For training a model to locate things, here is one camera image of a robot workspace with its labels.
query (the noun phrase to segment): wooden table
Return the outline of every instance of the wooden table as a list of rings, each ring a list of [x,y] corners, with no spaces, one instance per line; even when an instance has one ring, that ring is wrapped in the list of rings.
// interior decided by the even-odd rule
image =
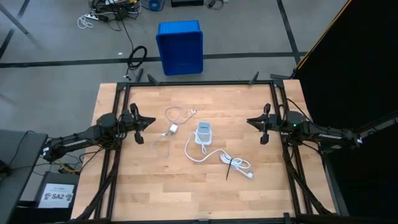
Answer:
[[[308,112],[299,81],[284,83],[287,97]],[[114,83],[100,86],[93,124],[102,114],[112,111],[115,88]],[[261,133],[246,123],[247,118],[259,116],[266,103],[272,104],[269,85],[132,87],[129,99],[129,103],[137,103],[141,115],[156,117],[156,122],[142,133],[145,144],[136,144],[133,134],[123,141],[114,221],[273,218],[281,217],[284,212],[294,216],[279,133],[269,131],[269,143],[260,145]],[[174,105],[185,108],[183,118],[188,117],[190,109],[198,113],[179,125],[178,133],[172,136],[170,156],[163,159],[156,156],[150,144],[168,130],[170,124],[164,113]],[[226,181],[228,166],[221,163],[219,154],[202,163],[186,158],[185,142],[199,121],[212,124],[213,144],[208,152],[225,149],[231,156],[249,161],[254,172],[252,180],[231,170]],[[166,145],[164,140],[156,148],[165,153]],[[305,146],[300,146],[300,152],[308,186],[334,212],[319,155]],[[189,144],[188,153],[196,159],[203,158],[194,141]],[[77,217],[96,193],[102,163],[103,153],[100,153],[82,172],[72,217]],[[304,211],[300,190],[298,194]]]

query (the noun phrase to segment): blue storage box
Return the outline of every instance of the blue storage box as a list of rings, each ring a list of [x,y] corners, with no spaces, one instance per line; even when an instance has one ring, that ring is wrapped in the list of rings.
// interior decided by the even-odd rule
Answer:
[[[203,71],[203,33],[198,21],[162,22],[156,42],[165,75]]]

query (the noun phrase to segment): black metal frame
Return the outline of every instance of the black metal frame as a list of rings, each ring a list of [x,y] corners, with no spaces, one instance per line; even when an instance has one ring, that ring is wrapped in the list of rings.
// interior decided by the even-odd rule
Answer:
[[[248,85],[248,84],[249,84],[249,81],[242,81],[242,80],[212,81],[212,82],[161,82],[161,83],[156,83],[156,85],[153,83],[118,83],[116,85],[116,94],[114,97],[112,112],[114,114],[116,114],[118,112],[120,96],[121,96],[123,90],[124,90],[124,99],[123,99],[122,110],[127,109],[127,106],[129,103],[130,89],[135,86]],[[254,85],[269,85],[270,86],[272,102],[274,104],[275,113],[277,115],[277,119],[281,120],[282,117],[280,115],[279,102],[278,102],[277,92],[276,92],[277,86],[279,87],[280,93],[282,95],[282,102],[283,102],[284,110],[289,110],[286,92],[284,90],[283,83],[278,82],[277,80],[276,81],[263,80],[263,81],[255,81],[253,84]],[[283,138],[282,135],[280,135],[280,140],[282,143],[283,150],[287,150],[286,148],[288,147],[288,145],[286,144],[285,138]],[[293,150],[294,150],[294,157],[295,157],[295,161],[296,161],[296,165],[297,165],[297,169],[298,169],[298,175],[305,181],[305,175],[304,175],[304,171],[303,171],[303,167],[302,167],[302,161],[301,161],[299,150],[298,150],[298,148],[294,148]],[[115,152],[114,162],[117,164],[119,164],[119,162],[120,162],[119,161],[120,153],[121,153],[120,150]],[[102,184],[106,178],[106,174],[108,172],[108,167],[109,167],[109,158],[110,158],[110,152],[106,151],[105,155],[104,155],[103,168],[101,171],[101,178],[100,178],[99,186],[102,186]],[[305,202],[306,212],[308,214],[305,214],[306,216],[304,216],[304,217],[302,216],[303,213],[301,212],[301,209],[300,209],[299,198],[297,195],[297,189],[296,189],[294,177],[288,171],[286,162],[285,162],[285,166],[286,166],[287,174],[288,174],[289,187],[290,187],[290,193],[292,195],[292,203],[293,203],[293,207],[294,207],[294,212],[295,212],[295,216],[297,218],[290,218],[288,213],[284,213],[283,214],[284,216],[282,218],[248,218],[248,219],[228,219],[228,220],[169,220],[169,221],[165,220],[165,221],[145,221],[145,222],[125,221],[125,222],[112,222],[112,223],[135,223],[135,224],[136,223],[176,223],[176,224],[177,223],[178,224],[182,224],[182,223],[273,223],[273,224],[284,223],[284,224],[288,224],[288,223],[293,223],[293,222],[311,223],[311,221],[313,221],[313,220],[316,220],[316,221],[322,220],[322,222],[324,222],[324,223],[330,223],[331,222],[330,220],[332,220],[332,221],[336,220],[336,219],[331,219],[330,215],[313,215],[310,200],[307,198],[307,196],[305,194],[303,194],[303,198],[304,198],[304,202]],[[109,190],[108,206],[106,209],[106,219],[107,220],[110,220],[112,217],[112,214],[113,214],[114,197],[115,197],[115,193],[116,193],[116,183],[117,183],[117,173],[118,173],[118,171],[116,171],[116,177],[112,181],[111,188]],[[98,206],[96,207],[95,215],[94,215],[95,219],[100,218],[101,209],[102,209],[102,200],[99,202]]]

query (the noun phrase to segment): concrete floor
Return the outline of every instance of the concrete floor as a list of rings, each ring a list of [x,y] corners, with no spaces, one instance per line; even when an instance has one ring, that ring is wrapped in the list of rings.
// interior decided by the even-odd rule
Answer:
[[[346,0],[282,2],[298,51],[306,52]],[[17,15],[24,0],[2,3]],[[124,63],[1,68],[5,63],[128,57],[131,46],[124,31],[113,31],[109,24],[98,21],[91,21],[94,29],[77,28],[78,17],[88,12],[87,2],[81,0],[28,3],[21,22],[40,47],[16,30],[0,58],[0,128],[29,129],[55,137],[83,131],[91,124],[99,84],[126,81],[122,77],[126,71]],[[144,45],[149,57],[158,57],[155,35],[159,23],[182,20],[199,20],[204,54],[292,52],[277,0],[230,0],[220,11],[205,6],[171,8],[167,2],[162,12],[143,9],[135,21],[126,19],[125,25],[134,45]],[[0,44],[11,27],[11,22],[0,14]],[[146,73],[159,80],[249,80],[256,71],[260,71],[260,79],[267,80],[270,73],[290,75],[295,60],[293,57],[208,59],[204,67],[200,75],[166,77],[160,62],[142,65]],[[71,157],[62,160],[75,162]],[[43,174],[49,169],[40,166],[35,171]],[[32,174],[22,200],[34,199],[41,178]]]

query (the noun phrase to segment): white charger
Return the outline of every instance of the white charger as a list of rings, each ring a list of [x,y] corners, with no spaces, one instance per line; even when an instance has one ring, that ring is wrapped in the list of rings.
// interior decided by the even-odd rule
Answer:
[[[195,131],[195,143],[198,145],[210,145],[211,139],[213,138],[213,132],[211,131],[211,124],[209,122],[199,122],[198,129]]]

